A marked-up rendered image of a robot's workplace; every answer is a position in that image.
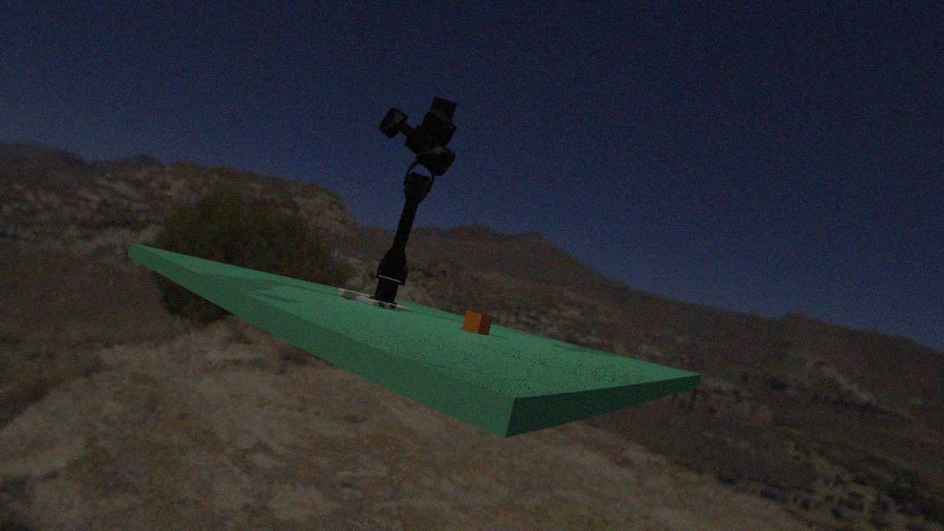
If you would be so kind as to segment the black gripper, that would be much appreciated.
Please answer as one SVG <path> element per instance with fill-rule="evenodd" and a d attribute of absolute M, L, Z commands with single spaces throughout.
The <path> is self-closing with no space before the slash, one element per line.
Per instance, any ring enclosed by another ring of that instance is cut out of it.
<path fill-rule="evenodd" d="M 382 119 L 380 131 L 389 138 L 397 136 L 399 131 L 403 133 L 407 136 L 407 141 L 404 145 L 410 148 L 411 151 L 414 151 L 417 155 L 416 160 L 418 160 L 422 166 L 427 167 L 427 169 L 437 177 L 444 176 L 446 170 L 448 170 L 452 161 L 455 159 L 455 153 L 445 145 L 440 147 L 439 142 L 435 144 L 434 135 L 423 130 L 421 125 L 416 125 L 416 128 L 418 126 L 421 127 L 421 129 L 418 128 L 416 131 L 416 129 L 406 123 L 407 119 L 407 115 L 405 115 L 403 111 L 400 111 L 399 108 L 390 108 L 386 117 Z"/>

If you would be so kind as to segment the orange-brown block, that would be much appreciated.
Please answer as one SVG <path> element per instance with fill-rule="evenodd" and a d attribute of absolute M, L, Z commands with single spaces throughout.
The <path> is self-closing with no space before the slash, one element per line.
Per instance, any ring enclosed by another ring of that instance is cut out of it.
<path fill-rule="evenodd" d="M 465 312 L 465 318 L 463 319 L 462 329 L 478 333 L 479 335 L 489 335 L 492 319 L 492 316 L 467 310 Z"/>

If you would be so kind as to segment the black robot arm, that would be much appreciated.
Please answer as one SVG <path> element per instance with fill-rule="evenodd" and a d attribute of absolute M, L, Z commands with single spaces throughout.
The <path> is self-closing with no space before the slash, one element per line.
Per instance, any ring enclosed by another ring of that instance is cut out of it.
<path fill-rule="evenodd" d="M 423 118 L 421 127 L 423 130 L 434 135 L 434 142 L 435 144 L 439 142 L 440 147 L 451 142 L 453 132 L 457 130 L 457 125 L 453 125 L 452 121 L 456 107 L 457 102 L 444 100 L 444 98 L 435 97 L 434 95 L 434 102 L 432 102 L 431 108 Z M 435 175 L 432 172 L 431 181 L 429 181 L 429 177 L 419 173 L 411 172 L 411 174 L 409 174 L 417 164 L 421 163 L 416 160 L 414 164 L 409 166 L 406 173 L 403 184 L 405 185 L 403 194 L 405 195 L 406 202 L 399 221 L 398 230 L 397 233 L 395 233 L 392 247 L 385 253 L 383 259 L 381 258 L 380 268 L 378 268 L 377 275 L 375 275 L 375 278 L 380 279 L 377 289 L 375 289 L 375 295 L 369 295 L 370 298 L 390 302 L 393 305 L 397 305 L 394 300 L 395 296 L 397 296 L 398 285 L 404 286 L 409 274 L 408 266 L 406 265 L 405 248 L 410 236 L 412 224 L 414 224 L 416 209 L 418 208 L 418 204 L 427 196 L 428 192 L 431 191 L 431 186 L 434 184 Z M 382 270 L 382 272 L 380 272 L 380 270 Z M 383 277 L 379 277 L 379 274 Z M 401 282 L 390 281 L 384 277 L 389 277 Z"/>

